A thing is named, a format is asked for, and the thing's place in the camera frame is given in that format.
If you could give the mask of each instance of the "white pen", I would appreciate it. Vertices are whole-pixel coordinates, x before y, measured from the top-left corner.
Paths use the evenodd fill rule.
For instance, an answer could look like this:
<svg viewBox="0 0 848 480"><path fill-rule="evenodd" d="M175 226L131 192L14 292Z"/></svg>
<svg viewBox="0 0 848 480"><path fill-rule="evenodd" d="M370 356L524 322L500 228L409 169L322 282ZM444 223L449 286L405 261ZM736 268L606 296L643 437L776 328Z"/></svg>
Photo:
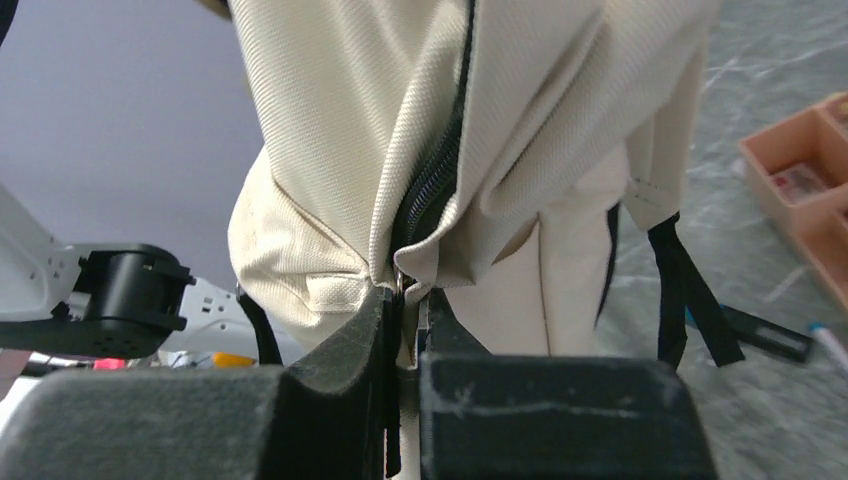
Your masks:
<svg viewBox="0 0 848 480"><path fill-rule="evenodd" d="M845 347L833 335L833 332L821 323L814 323L810 325L810 334L827 350L827 354L836 362L836 366L848 375L848 351L845 351Z"/></svg>

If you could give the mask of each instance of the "gray wall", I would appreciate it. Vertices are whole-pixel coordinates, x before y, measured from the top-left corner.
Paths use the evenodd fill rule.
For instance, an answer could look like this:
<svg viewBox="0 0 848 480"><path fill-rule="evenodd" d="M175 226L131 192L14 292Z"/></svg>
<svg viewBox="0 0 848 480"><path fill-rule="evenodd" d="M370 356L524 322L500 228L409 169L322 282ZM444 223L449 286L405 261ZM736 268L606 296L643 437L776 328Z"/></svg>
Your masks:
<svg viewBox="0 0 848 480"><path fill-rule="evenodd" d="M262 145L230 24L191 0L24 0L0 49L0 182L64 241L143 241L234 282Z"/></svg>

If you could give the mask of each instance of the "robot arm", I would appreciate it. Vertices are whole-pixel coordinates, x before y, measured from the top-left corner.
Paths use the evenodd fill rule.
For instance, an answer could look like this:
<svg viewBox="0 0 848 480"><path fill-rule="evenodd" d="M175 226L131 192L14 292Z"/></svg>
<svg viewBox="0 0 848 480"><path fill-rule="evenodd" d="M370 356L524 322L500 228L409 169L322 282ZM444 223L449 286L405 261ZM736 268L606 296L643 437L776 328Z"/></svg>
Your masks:
<svg viewBox="0 0 848 480"><path fill-rule="evenodd" d="M257 321L264 331L254 328ZM0 348L114 358L158 350L258 358L263 336L266 344L268 337L276 344L286 338L246 295L193 277L156 247L63 244L0 185Z"/></svg>

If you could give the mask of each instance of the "white fabric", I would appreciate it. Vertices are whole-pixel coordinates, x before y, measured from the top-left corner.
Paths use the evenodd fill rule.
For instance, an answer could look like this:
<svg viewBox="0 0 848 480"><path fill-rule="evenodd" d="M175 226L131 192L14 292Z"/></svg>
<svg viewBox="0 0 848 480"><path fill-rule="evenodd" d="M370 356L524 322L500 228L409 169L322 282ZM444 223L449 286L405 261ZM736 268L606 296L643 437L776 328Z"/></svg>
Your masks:
<svg viewBox="0 0 848 480"><path fill-rule="evenodd" d="M478 0L457 193L394 259L418 282L408 302L445 287L495 352L591 353L605 212L624 197L648 229L679 209L719 3ZM312 348L392 285L392 222L447 120L466 1L230 4L265 137L232 262ZM399 478L418 477L415 422Z"/></svg>

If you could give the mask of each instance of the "gray marble surface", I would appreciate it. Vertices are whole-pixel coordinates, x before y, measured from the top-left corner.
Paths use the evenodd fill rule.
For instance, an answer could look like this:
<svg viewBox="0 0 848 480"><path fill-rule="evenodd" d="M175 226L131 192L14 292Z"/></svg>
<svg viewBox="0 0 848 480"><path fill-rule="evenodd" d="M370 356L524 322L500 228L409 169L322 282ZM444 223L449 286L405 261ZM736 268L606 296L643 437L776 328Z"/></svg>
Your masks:
<svg viewBox="0 0 848 480"><path fill-rule="evenodd" d="M740 178L736 146L848 90L848 2L726 0L704 90L678 228L684 244L721 302L798 331L826 322L848 333L848 314L756 206ZM656 266L647 238L626 218L619 255L599 327L603 347L655 355ZM751 348L745 353L746 362L716 369L700 336L690 332L680 367L722 478L847 479L848 377L821 350L805 366Z"/></svg>

